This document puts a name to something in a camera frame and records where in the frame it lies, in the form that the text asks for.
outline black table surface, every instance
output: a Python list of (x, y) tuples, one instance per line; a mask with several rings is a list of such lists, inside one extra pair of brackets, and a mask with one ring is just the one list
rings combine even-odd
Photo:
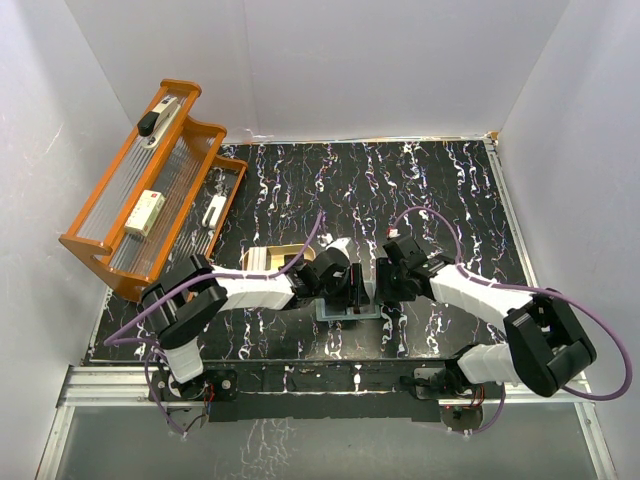
[[(243, 252), (253, 246), (303, 243), (322, 209), (324, 221), (311, 246), (321, 251), (329, 235), (352, 238), (367, 278), (375, 257), (384, 255), (381, 245), (396, 216), (407, 207), (428, 205), (453, 222), (468, 268), (498, 281), (525, 283), (482, 141), (231, 145), (221, 153), (247, 160), (249, 170), (214, 250), (218, 265), (241, 268)], [(217, 182), (219, 177), (210, 175), (196, 203), (219, 190)], [(199, 218), (190, 215), (181, 235), (197, 236)], [(428, 253), (455, 252), (446, 227), (431, 217), (413, 213), (400, 225)], [(136, 304), (109, 295), (85, 363), (141, 361), (144, 347), (103, 345), (138, 311)], [(212, 320), (199, 337), (202, 357), (211, 361), (433, 358), (469, 343), (501, 341), (481, 320), (425, 298), (384, 310), (380, 319), (331, 325), (316, 320), (313, 305), (286, 312), (236, 310)], [(129, 336), (152, 335), (142, 324)]]

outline white backdrop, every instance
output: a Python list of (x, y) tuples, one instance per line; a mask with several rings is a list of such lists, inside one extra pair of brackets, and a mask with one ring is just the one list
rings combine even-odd
[(131, 122), (63, 0), (0, 2), (0, 472), (33, 478), (104, 284), (58, 243)]
[(190, 79), (232, 141), (498, 130), (567, 5), (66, 1), (132, 122), (161, 78)]
[[(543, 285), (581, 299), (624, 339), (636, 369), (627, 395), (597, 404), (621, 479), (640, 471), (640, 4), (573, 0), (500, 134), (499, 151)], [(585, 320), (595, 393), (622, 384), (611, 340)]]

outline purple cable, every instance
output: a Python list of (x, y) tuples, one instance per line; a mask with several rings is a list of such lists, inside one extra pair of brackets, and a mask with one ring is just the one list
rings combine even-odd
[[(453, 240), (456, 244), (456, 260), (455, 260), (456, 267), (458, 271), (469, 281), (477, 283), (479, 285), (484, 285), (486, 287), (496, 288), (499, 290), (518, 290), (521, 292), (537, 293), (541, 295), (546, 295), (548, 297), (557, 298), (577, 308), (578, 310), (583, 312), (585, 315), (590, 317), (594, 322), (600, 325), (600, 327), (609, 335), (609, 337), (611, 337), (611, 340), (613, 340), (613, 342), (618, 347), (618, 350), (620, 351), (620, 355), (622, 355), (622, 361), (624, 362), (625, 375), (624, 375), (624, 381), (622, 382), (622, 385), (620, 386), (620, 388), (606, 395), (594, 395), (591, 393), (580, 392), (578, 390), (574, 390), (573, 388), (569, 388), (569, 387), (563, 387), (563, 390), (573, 395), (576, 395), (577, 397), (584, 398), (586, 400), (592, 400), (592, 401), (615, 400), (616, 398), (620, 398), (622, 395), (624, 395), (627, 392), (627, 390), (629, 390), (629, 387), (631, 387), (631, 381), (633, 380), (633, 364), (631, 362), (631, 357), (626, 347), (624, 346), (622, 339), (613, 331), (613, 329), (607, 324), (607, 322), (602, 317), (600, 317), (597, 313), (590, 310), (589, 308), (583, 305), (580, 305), (578, 302), (572, 300), (566, 295), (563, 295), (558, 292), (554, 292), (552, 290), (545, 290), (544, 288), (537, 288), (537, 287), (528, 287), (524, 285), (509, 285), (509, 284), (502, 284), (502, 283), (493, 283), (484, 278), (479, 278), (479, 277), (470, 275), (469, 272), (467, 272), (462, 266), (462, 246), (460, 245), (460, 240), (458, 239), (458, 236), (456, 235), (453, 226), (451, 225), (451, 223), (449, 223), (449, 221), (443, 215), (436, 212), (432, 208), (410, 207), (406, 209), (404, 212), (402, 212), (398, 218), (396, 218), (396, 221), (393, 222), (392, 227), (396, 228), (397, 224), (400, 222), (400, 219), (402, 219), (407, 214), (416, 210), (425, 211), (427, 213), (430, 213), (431, 215), (434, 215), (435, 217), (440, 219), (442, 223), (444, 223), (446, 227), (449, 229), (449, 232), (451, 232), (451, 236), (453, 237)], [(500, 410), (501, 409), (498, 409), (498, 411), (496, 412), (496, 416), (500, 413)]]
[(480, 428), (478, 428), (478, 430), (475, 430), (475, 431), (472, 430), (472, 433), (485, 432), (489, 430), (494, 423), (496, 423), (496, 421), (498, 420), (498, 417), (502, 413), (502, 409), (504, 408), (504, 401), (506, 400), (506, 398), (507, 398), (507, 388), (504, 386), (504, 383), (503, 383), (502, 391), (500, 392), (500, 403), (498, 403), (498, 409), (496, 410), (496, 413), (493, 414), (493, 417), (491, 418), (491, 420), (487, 422), (486, 425), (482, 425)]
[(282, 267), (277, 272), (270, 273), (268, 275), (260, 275), (260, 274), (256, 274), (256, 273), (246, 273), (245, 274), (245, 273), (230, 273), (230, 272), (212, 272), (212, 273), (206, 273), (204, 275), (200, 275), (198, 277), (192, 278), (191, 280), (189, 280), (189, 281), (187, 281), (187, 282), (185, 282), (185, 283), (183, 283), (181, 285), (178, 285), (173, 290), (170, 290), (166, 295), (160, 297), (155, 303), (153, 303), (149, 307), (145, 308), (142, 312), (140, 312), (138, 315), (136, 315), (136, 317), (133, 320), (131, 320), (130, 322), (126, 323), (122, 328), (120, 328), (120, 330), (115, 332), (113, 335), (109, 336), (104, 341), (104, 345), (107, 346), (107, 347), (110, 347), (112, 345), (117, 345), (117, 343), (114, 343), (114, 342), (119, 342), (119, 338), (124, 333), (126, 333), (127, 331), (132, 329), (135, 325), (137, 325), (142, 320), (144, 320), (148, 315), (150, 315), (153, 312), (155, 312), (158, 308), (160, 308), (162, 305), (167, 303), (170, 299), (172, 299), (176, 295), (184, 292), (189, 287), (192, 287), (193, 285), (195, 285), (197, 283), (204, 282), (205, 280), (211, 280), (211, 279), (214, 279), (214, 278), (234, 278), (234, 279), (247, 278), (247, 279), (250, 279), (250, 280), (269, 280), (269, 279), (272, 279), (272, 278), (279, 277), (280, 275), (284, 275), (285, 273), (287, 273), (289, 271), (289, 269), (291, 269), (291, 267), (293, 267), (295, 265), (295, 263), (300, 258), (302, 258), (302, 256), (304, 255), (304, 252), (307, 250), (309, 245), (311, 245), (311, 242), (313, 241), (313, 239), (314, 239), (314, 237), (316, 235), (316, 232), (318, 231), (318, 228), (320, 228), (320, 223), (322, 222), (322, 217), (323, 217), (322, 212), (318, 213), (318, 217), (316, 218), (316, 223), (313, 225), (313, 228), (311, 229), (311, 233), (309, 234), (309, 237), (307, 238), (307, 240), (304, 242), (304, 245), (302, 246), (300, 251), (296, 254), (295, 257), (293, 257), (293, 259), (291, 259), (291, 261), (289, 263), (287, 263), (284, 267)]
[(271, 278), (276, 278), (280, 275), (284, 275), (289, 271), (289, 269), (291, 269), (291, 267), (293, 267), (296, 264), (298, 260), (300, 260), (300, 258), (302, 258), (302, 256), (304, 255), (304, 252), (307, 250), (309, 245), (311, 245), (311, 242), (313, 241), (314, 237), (316, 236), (316, 233), (318, 232), (318, 228), (320, 228), (320, 223), (322, 222), (322, 218), (323, 218), (323, 213), (322, 211), (320, 211), (318, 213), (318, 217), (316, 218), (316, 223), (313, 225), (313, 228), (311, 229), (311, 233), (307, 237), (307, 240), (304, 242), (304, 245), (302, 246), (300, 251), (295, 255), (295, 257), (291, 259), (289, 263), (287, 263), (284, 267), (282, 267), (277, 272), (274, 272), (269, 275), (213, 272), (213, 273), (207, 273), (205, 275), (200, 275), (199, 277), (192, 278), (191, 280), (177, 286), (173, 290), (170, 290), (163, 297), (160, 297), (155, 303), (145, 308), (142, 312), (136, 315), (136, 317), (133, 320), (125, 324), (117, 332), (109, 336), (104, 341), (104, 345), (107, 347), (127, 344), (127, 343), (145, 343), (151, 346), (149, 354), (147, 355), (144, 361), (144, 378), (147, 382), (147, 386), (149, 387), (149, 392), (153, 397), (153, 401), (158, 406), (158, 409), (162, 413), (162, 416), (167, 420), (169, 425), (171, 425), (171, 427), (173, 427), (173, 429), (176, 430), (181, 435), (184, 436), (187, 434), (187, 432), (171, 418), (169, 413), (162, 406), (162, 402), (158, 398), (158, 394), (156, 393), (155, 389), (153, 388), (153, 385), (151, 384), (151, 376), (149, 374), (149, 363), (151, 362), (151, 357), (154, 354), (164, 357), (164, 353), (160, 351), (160, 345), (158, 344), (157, 341), (151, 340), (148, 338), (120, 338), (120, 337), (127, 331), (131, 330), (135, 325), (143, 321), (148, 315), (155, 312), (158, 308), (160, 308), (162, 305), (167, 303), (170, 299), (182, 293), (183, 291), (187, 290), (189, 287), (195, 285), (196, 283), (200, 283), (205, 280), (211, 280), (213, 278), (235, 278), (235, 279), (248, 278), (248, 279), (255, 279), (255, 280), (269, 280)]
[(162, 406), (162, 402), (158, 398), (158, 394), (156, 393), (156, 389), (153, 388), (153, 385), (151, 385), (151, 375), (149, 375), (149, 363), (151, 362), (151, 357), (153, 355), (155, 355), (156, 353), (157, 352), (154, 352), (153, 349), (152, 349), (149, 352), (149, 355), (147, 355), (146, 358), (144, 359), (144, 379), (147, 381), (147, 385), (149, 386), (149, 392), (151, 393), (151, 396), (153, 397), (153, 401), (156, 402), (156, 405), (158, 406), (158, 409), (160, 409), (160, 412), (162, 412), (162, 416), (165, 418), (167, 423), (173, 427), (173, 429), (176, 432), (178, 432), (180, 435), (184, 436), (184, 435), (186, 435), (187, 432), (180, 425), (178, 425), (173, 420), (173, 418), (171, 418), (171, 415), (169, 415), (169, 413), (164, 409), (164, 407)]

